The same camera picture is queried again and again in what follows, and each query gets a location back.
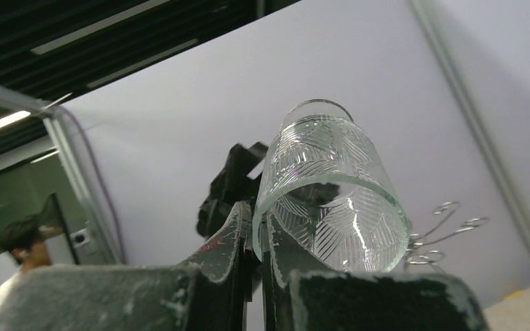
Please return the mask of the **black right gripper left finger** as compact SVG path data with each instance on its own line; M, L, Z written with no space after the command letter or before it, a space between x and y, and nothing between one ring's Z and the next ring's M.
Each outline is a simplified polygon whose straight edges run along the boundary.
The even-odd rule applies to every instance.
M175 265L57 265L16 283L0 330L245 330L250 279L242 269L251 207Z

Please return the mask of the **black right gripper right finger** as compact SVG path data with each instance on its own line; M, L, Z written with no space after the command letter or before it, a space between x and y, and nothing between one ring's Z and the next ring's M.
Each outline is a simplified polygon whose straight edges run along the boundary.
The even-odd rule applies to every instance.
M489 329L457 277L333 270L273 217L264 217L260 240L267 330Z

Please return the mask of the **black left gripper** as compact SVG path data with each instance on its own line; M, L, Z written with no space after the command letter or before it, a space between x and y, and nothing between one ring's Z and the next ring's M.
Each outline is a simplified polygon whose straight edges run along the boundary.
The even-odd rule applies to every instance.
M210 184L208 196L199 207L196 231L205 239L212 237L225 223L233 205L249 201L251 210L259 191L262 172L254 179L248 174L264 160L268 146L262 142L246 148L235 144L229 151L224 167ZM338 197L338 184L314 183L288 193L299 202L323 206Z

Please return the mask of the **clear wine glass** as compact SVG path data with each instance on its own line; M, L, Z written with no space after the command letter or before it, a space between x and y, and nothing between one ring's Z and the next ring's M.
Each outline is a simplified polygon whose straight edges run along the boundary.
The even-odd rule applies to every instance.
M269 146L253 214L258 255L267 221L347 272L391 271L409 242L408 218L373 142L328 99L291 109Z

